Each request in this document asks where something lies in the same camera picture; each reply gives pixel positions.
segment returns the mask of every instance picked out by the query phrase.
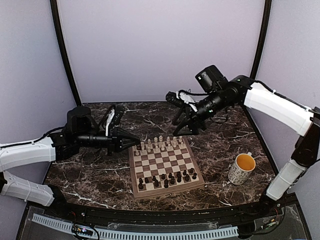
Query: robotic arm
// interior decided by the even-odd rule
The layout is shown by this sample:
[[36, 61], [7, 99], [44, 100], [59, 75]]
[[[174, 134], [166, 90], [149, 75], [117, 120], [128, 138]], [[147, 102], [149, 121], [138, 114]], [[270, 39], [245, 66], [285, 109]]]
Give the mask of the robotic arm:
[[260, 198], [260, 211], [268, 212], [285, 191], [317, 161], [320, 109], [296, 103], [271, 90], [263, 82], [243, 75], [228, 81], [214, 65], [205, 68], [195, 78], [206, 92], [195, 94], [207, 96], [201, 101], [194, 101], [191, 98], [194, 94], [184, 90], [166, 95], [168, 102], [180, 108], [172, 121], [177, 126], [174, 136], [199, 134], [199, 129], [206, 129], [206, 119], [234, 104], [259, 110], [288, 125], [300, 135], [290, 160]]
[[66, 160], [78, 154], [81, 147], [107, 148], [107, 154], [111, 155], [112, 152], [139, 145], [137, 136], [119, 127], [124, 112], [121, 106], [112, 105], [97, 124], [90, 108], [78, 106], [67, 113], [64, 127], [28, 142], [0, 144], [0, 194], [43, 206], [65, 204], [66, 200], [58, 187], [36, 184], [7, 170], [27, 164]]

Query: black chess piece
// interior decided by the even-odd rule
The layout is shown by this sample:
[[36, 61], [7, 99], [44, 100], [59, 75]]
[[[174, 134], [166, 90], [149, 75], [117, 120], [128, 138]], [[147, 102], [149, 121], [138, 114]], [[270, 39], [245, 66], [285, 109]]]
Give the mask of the black chess piece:
[[164, 188], [167, 189], [169, 187], [168, 179], [164, 180]]
[[171, 184], [175, 184], [175, 177], [173, 176], [173, 177], [171, 177], [171, 179], [170, 179], [170, 183]]

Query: chessboard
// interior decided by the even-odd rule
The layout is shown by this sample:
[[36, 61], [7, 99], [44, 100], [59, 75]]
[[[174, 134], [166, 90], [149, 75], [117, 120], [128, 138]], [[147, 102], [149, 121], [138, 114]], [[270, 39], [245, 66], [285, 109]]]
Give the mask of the chessboard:
[[129, 149], [132, 190], [135, 199], [202, 188], [205, 185], [186, 137], [160, 136]]

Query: chessboard border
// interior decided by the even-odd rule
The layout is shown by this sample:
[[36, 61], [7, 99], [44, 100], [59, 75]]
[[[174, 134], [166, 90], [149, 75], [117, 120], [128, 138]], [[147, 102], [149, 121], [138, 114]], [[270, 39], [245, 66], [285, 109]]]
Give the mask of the chessboard border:
[[135, 160], [134, 160], [134, 153], [132, 148], [129, 148], [129, 165], [130, 165], [130, 175], [131, 175], [131, 182], [132, 182], [132, 192], [133, 192], [133, 197], [136, 200], [140, 199], [152, 199], [156, 197], [161, 197], [166, 194], [176, 194], [176, 193], [181, 193], [193, 189], [199, 189], [203, 188], [205, 186], [205, 181], [204, 178], [202, 177], [201, 171], [199, 169], [198, 163], [196, 161], [196, 158], [194, 156], [194, 153], [191, 150], [191, 147], [189, 145], [187, 137], [183, 136], [182, 137], [184, 144], [186, 148], [188, 149], [188, 152], [190, 154], [191, 161], [193, 163], [194, 169], [196, 171], [197, 177], [199, 178], [198, 181], [192, 181], [188, 182], [186, 185], [175, 185], [175, 186], [170, 186], [168, 188], [161, 188], [157, 189], [156, 193], [151, 194], [151, 191], [138, 191], [138, 184], [137, 184], [137, 177], [136, 172], [135, 172]]

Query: wooden chessboard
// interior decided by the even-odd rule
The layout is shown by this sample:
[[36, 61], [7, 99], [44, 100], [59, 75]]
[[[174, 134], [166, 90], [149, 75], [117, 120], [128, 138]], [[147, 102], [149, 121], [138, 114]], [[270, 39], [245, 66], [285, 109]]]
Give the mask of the wooden chessboard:
[[[156, 148], [155, 143], [144, 143], [145, 149], [138, 150], [131, 147], [129, 149], [129, 163], [130, 173], [132, 180], [133, 196], [136, 199], [148, 199], [158, 196], [162, 196], [169, 193], [178, 193], [188, 191], [196, 188], [202, 188], [205, 185], [204, 179], [201, 175], [199, 167], [195, 161], [195, 157], [192, 153], [190, 145], [186, 137], [183, 137], [174, 147], [173, 138], [170, 138], [170, 144], [168, 145], [167, 139], [163, 140], [164, 150]], [[189, 174], [189, 181], [186, 181], [184, 170]], [[177, 172], [181, 173], [181, 182], [177, 181]], [[170, 183], [169, 174], [175, 177], [174, 184]], [[162, 174], [165, 175], [165, 179], [169, 180], [168, 188], [164, 187], [165, 179], [162, 179]], [[155, 186], [152, 180], [153, 176], [158, 180], [159, 186]], [[139, 189], [139, 179], [143, 180], [143, 188]]]

